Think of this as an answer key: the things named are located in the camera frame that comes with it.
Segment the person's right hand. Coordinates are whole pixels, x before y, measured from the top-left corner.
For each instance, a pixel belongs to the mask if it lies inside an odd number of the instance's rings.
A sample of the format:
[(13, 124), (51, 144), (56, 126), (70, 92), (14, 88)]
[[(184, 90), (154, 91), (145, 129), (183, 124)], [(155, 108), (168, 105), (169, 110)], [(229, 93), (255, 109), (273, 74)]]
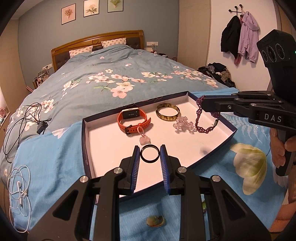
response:
[(296, 151), (296, 137), (289, 138), (285, 143), (278, 139), (278, 132), (276, 129), (270, 129), (270, 149), (272, 154), (272, 161), (276, 168), (284, 166), (285, 152)]

